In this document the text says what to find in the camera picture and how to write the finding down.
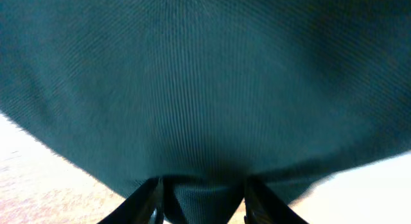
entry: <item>dark green fabric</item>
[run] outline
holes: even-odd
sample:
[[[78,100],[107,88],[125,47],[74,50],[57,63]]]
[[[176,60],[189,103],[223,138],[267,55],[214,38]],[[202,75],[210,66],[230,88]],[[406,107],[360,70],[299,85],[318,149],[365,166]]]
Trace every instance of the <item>dark green fabric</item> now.
[[[0,109],[124,197],[224,223],[410,149],[411,0],[1,0]],[[175,223],[182,215],[166,207]]]

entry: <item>teal fabric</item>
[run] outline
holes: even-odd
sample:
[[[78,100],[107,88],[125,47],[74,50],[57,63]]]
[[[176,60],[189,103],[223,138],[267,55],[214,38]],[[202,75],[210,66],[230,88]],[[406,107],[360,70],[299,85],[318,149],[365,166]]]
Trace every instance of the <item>teal fabric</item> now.
[[[227,222],[251,175],[290,202],[411,148],[411,0],[0,10],[0,110],[124,197],[183,178],[166,201],[175,223]]]

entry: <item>ribbed texture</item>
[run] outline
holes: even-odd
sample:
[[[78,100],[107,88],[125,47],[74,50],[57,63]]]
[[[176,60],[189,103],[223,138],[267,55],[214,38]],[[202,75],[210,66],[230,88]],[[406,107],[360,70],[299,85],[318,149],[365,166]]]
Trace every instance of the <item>ribbed texture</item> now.
[[[237,204],[209,213],[232,193],[213,196],[220,186],[260,175],[290,202],[313,180],[410,149],[410,10],[2,0],[0,109],[122,196],[150,177],[190,178],[177,186],[185,217],[223,223]]]

